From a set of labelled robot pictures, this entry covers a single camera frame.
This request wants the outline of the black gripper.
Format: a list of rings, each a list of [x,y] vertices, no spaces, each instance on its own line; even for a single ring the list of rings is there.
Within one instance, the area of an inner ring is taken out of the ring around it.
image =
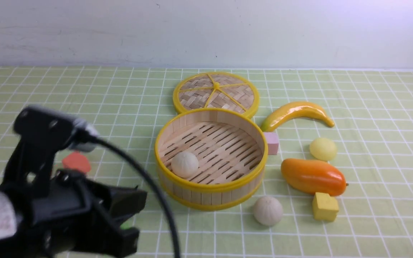
[[[39,257],[64,251],[115,258],[136,253],[139,229],[121,225],[144,209],[146,191],[105,185],[62,169],[46,189],[45,197],[31,201],[31,225],[43,241]]]

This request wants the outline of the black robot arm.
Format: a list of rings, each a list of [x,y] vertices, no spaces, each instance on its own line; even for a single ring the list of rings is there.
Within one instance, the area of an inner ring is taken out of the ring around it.
[[[141,212],[147,192],[109,186],[59,169],[45,198],[12,185],[0,190],[0,258],[53,258],[72,251],[124,258],[136,253],[140,231],[121,225]]]

